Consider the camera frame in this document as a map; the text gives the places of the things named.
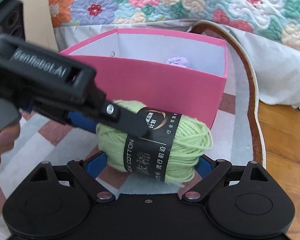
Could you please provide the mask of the left hand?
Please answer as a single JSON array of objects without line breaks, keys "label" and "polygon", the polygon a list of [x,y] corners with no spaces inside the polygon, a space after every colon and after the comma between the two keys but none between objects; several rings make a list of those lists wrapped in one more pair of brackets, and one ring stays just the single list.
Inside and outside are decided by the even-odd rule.
[{"label": "left hand", "polygon": [[19,123],[8,126],[0,132],[0,163],[1,156],[14,148],[14,142],[19,138]]}]

